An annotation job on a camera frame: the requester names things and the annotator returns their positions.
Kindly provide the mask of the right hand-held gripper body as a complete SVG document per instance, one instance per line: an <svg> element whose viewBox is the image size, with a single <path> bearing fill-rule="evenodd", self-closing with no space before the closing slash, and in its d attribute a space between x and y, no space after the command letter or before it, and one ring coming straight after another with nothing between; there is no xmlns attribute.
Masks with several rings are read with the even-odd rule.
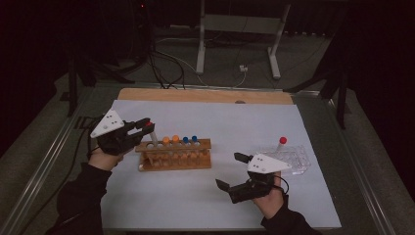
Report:
<svg viewBox="0 0 415 235"><path fill-rule="evenodd" d="M249 179L233 186L228 193L233 204L264 197L274 187L274 174L291 166L277 159L256 154L247 164Z"/></svg>

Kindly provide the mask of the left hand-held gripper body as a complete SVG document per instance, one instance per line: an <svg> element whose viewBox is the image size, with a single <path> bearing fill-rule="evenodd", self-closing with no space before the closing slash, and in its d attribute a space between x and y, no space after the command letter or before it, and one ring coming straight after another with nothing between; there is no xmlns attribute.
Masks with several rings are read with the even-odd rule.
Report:
<svg viewBox="0 0 415 235"><path fill-rule="evenodd" d="M90 133L97 140L99 148L106 154L119 155L131 150L139 139L129 134L135 128L135 122L122 120L114 110L108 110Z"/></svg>

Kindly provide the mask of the orange cap test tube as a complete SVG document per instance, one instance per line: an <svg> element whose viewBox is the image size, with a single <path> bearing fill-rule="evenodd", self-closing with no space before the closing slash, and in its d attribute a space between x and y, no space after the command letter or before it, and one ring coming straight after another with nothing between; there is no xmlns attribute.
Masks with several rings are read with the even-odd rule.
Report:
<svg viewBox="0 0 415 235"><path fill-rule="evenodd" d="M170 161L171 160L171 156L170 156L170 152L169 152L170 139L169 139L168 136L164 136L164 138L162 139L162 145L165 148L164 156L168 161Z"/></svg>
<svg viewBox="0 0 415 235"><path fill-rule="evenodd" d="M172 146L172 154L175 160L179 159L179 150L178 147L180 146L180 138L178 135L173 135L171 139L171 146Z"/></svg>

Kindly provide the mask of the clear plastic tube rack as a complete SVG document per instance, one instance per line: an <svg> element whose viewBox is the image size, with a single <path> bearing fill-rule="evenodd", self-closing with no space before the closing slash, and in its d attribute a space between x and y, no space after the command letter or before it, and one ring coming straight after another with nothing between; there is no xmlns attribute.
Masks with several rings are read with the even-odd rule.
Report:
<svg viewBox="0 0 415 235"><path fill-rule="evenodd" d="M276 149L262 151L262 154L290 165L289 169L283 170L284 174L301 175L311 166L306 150L302 145L280 146Z"/></svg>

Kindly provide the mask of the blue cap test tube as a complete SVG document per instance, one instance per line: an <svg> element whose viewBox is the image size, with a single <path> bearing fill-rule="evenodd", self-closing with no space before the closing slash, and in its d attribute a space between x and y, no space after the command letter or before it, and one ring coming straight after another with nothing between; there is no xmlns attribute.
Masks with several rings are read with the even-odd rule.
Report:
<svg viewBox="0 0 415 235"><path fill-rule="evenodd" d="M190 146L190 141L189 141L189 138L188 137L183 137L182 138L182 141L183 141L183 146ZM185 155L186 155L186 161L189 163L190 162L190 158L191 158L191 155L190 155L190 152L189 151L186 151L186 153L185 153Z"/></svg>
<svg viewBox="0 0 415 235"><path fill-rule="evenodd" d="M196 135L192 136L192 146L193 146L193 154L196 160L199 158L197 147L200 145L198 137Z"/></svg>

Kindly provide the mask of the wooden test tube rack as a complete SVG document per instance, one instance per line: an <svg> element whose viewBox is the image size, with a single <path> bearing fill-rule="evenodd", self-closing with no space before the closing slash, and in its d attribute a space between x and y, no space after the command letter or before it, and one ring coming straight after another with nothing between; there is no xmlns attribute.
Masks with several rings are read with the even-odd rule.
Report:
<svg viewBox="0 0 415 235"><path fill-rule="evenodd" d="M168 144L142 142L135 148L140 154L140 171L185 170L211 168L209 139L170 141Z"/></svg>

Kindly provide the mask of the person's left hand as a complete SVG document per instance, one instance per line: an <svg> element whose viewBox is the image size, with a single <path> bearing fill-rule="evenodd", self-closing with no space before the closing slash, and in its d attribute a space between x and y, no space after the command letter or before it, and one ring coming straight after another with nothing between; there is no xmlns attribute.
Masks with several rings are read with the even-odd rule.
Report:
<svg viewBox="0 0 415 235"><path fill-rule="evenodd" d="M112 171L122 160L124 154L110 155L104 153L100 148L91 152L88 163L98 169Z"/></svg>

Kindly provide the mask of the person's right hand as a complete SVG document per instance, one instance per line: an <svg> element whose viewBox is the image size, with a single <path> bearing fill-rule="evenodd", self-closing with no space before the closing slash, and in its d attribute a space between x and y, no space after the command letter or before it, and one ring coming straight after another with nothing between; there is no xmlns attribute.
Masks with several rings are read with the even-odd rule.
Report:
<svg viewBox="0 0 415 235"><path fill-rule="evenodd" d="M284 197L281 188L281 173L274 174L274 187L268 195L253 199L254 204L258 207L266 219L272 218L283 206Z"/></svg>

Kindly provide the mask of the white table mat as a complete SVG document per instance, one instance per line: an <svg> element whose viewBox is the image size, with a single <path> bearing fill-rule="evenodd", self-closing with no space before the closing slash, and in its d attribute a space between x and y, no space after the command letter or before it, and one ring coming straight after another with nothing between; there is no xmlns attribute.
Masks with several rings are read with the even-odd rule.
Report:
<svg viewBox="0 0 415 235"><path fill-rule="evenodd" d="M304 147L310 166L301 175L286 173L289 207L315 228L341 223L295 105L220 104L116 100L124 120L150 118L159 138L196 135L211 142L209 169L142 172L129 153L114 169L102 200L103 226L112 230L255 230L262 215L250 201L234 204L217 180L238 185L248 178L235 153L276 148L285 136Z"/></svg>

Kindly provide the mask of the black tripod stand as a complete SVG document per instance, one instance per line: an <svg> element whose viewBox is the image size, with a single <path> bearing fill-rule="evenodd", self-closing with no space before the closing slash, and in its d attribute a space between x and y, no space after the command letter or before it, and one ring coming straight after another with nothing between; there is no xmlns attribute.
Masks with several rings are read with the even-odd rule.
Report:
<svg viewBox="0 0 415 235"><path fill-rule="evenodd" d="M318 72L311 79L302 82L294 87L284 89L284 92L299 93L303 89L325 80L325 83L319 91L319 97L324 100L332 99L338 94L336 105L336 121L341 129L345 129L345 112L346 112L346 91L348 76L344 66L334 66L331 69Z"/></svg>
<svg viewBox="0 0 415 235"><path fill-rule="evenodd" d="M71 117L78 106L77 80L80 79L85 86L94 86L97 79L93 70L102 72L109 78L124 84L131 84L132 80L122 77L117 72L89 58L75 49L67 49L69 91L64 93L62 99L69 102L68 116Z"/></svg>

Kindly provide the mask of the grey metal stand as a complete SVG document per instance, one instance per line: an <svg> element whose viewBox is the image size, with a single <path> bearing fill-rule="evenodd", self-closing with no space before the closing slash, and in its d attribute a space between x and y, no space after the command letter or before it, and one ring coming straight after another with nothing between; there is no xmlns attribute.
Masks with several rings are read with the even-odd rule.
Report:
<svg viewBox="0 0 415 235"><path fill-rule="evenodd" d="M200 34L199 49L196 63L196 74L203 74L205 69L206 41L205 32L207 30L226 31L226 32L247 32L260 34L273 34L274 43L267 48L269 65L274 79L281 78L281 72L277 62L276 52L282 38L287 17L291 5L285 4L282 15L279 18L262 18L250 16L215 15L206 13L206 0L200 0Z"/></svg>

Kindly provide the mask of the aluminium floor rail frame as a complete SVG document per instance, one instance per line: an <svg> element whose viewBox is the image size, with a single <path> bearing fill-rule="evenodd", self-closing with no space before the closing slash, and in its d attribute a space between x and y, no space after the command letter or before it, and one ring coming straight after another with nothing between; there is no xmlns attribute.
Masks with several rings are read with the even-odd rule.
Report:
<svg viewBox="0 0 415 235"><path fill-rule="evenodd" d="M332 235L397 235L386 206L371 179L376 173L363 165L363 145L335 118L335 105L315 91L296 94L281 90L225 87L158 89L122 87L113 83L86 88L71 116L66 105L52 99L0 159L0 233L27 235L51 222L47 197L74 169L72 155L81 151L81 125L99 115L115 99L248 104L297 104L323 171L342 228Z"/></svg>

